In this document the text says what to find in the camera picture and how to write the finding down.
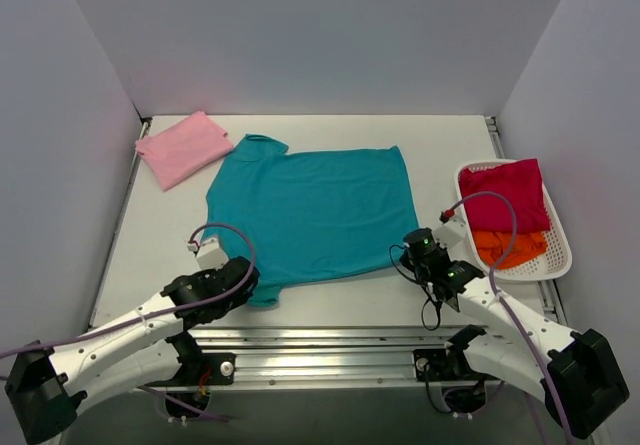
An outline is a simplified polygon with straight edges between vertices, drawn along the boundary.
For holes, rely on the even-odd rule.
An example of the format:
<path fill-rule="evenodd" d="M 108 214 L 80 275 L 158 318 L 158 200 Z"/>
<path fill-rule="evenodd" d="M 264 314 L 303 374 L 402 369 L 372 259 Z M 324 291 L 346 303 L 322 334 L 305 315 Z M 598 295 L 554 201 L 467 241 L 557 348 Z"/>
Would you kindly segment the teal t shirt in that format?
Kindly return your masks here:
<path fill-rule="evenodd" d="M 418 227 L 396 146 L 291 153 L 247 135 L 223 160 L 206 205 L 229 256 L 256 252 L 255 307 L 276 305 L 286 287 L 387 268 L 399 257 L 390 246 Z"/>

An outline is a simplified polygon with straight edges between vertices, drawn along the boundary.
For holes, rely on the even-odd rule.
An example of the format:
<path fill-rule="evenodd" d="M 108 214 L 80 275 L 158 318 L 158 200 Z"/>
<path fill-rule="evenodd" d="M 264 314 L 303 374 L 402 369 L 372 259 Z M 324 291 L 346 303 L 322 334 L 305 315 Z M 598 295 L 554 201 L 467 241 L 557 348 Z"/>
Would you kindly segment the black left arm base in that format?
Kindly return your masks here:
<path fill-rule="evenodd" d="M 160 341 L 175 355 L 173 360 L 163 358 L 171 371 L 156 374 L 146 385 L 160 387 L 188 387 L 231 385 L 236 371 L 236 355 L 229 351 L 204 351 L 189 332 Z"/>

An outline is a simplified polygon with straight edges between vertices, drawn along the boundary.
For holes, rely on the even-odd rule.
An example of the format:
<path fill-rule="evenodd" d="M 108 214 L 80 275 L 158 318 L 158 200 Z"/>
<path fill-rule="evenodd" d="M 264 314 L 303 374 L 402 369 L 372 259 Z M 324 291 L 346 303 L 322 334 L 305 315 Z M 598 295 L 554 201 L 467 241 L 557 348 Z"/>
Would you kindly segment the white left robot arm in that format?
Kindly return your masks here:
<path fill-rule="evenodd" d="M 236 257 L 174 279 L 121 317 L 78 337 L 9 352 L 5 393 L 29 444 L 46 442 L 89 408 L 139 386 L 190 384 L 208 369 L 192 328 L 246 304 L 260 273 Z"/>

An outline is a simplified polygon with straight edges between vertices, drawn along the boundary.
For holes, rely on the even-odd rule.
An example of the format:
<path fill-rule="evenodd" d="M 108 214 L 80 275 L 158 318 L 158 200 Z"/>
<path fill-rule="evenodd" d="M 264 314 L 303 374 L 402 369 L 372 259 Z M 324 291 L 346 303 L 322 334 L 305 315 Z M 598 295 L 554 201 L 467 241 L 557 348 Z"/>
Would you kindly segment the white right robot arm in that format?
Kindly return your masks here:
<path fill-rule="evenodd" d="M 565 432 L 588 438 L 630 397 L 608 340 L 556 323 L 498 288 L 476 266 L 453 260 L 430 229 L 403 238 L 400 262 L 429 297 L 476 319 L 445 345 L 455 377 L 504 381 L 544 404 Z"/>

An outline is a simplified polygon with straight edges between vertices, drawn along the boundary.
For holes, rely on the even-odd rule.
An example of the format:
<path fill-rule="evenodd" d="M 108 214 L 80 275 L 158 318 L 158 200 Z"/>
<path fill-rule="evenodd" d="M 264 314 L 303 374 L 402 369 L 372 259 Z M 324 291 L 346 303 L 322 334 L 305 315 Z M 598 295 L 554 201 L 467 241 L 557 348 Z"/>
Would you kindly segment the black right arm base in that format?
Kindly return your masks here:
<path fill-rule="evenodd" d="M 464 351 L 477 337 L 486 338 L 485 329 L 468 325 L 440 348 L 415 349 L 412 357 L 416 380 L 423 383 L 496 380 L 473 368 L 464 356 Z"/>

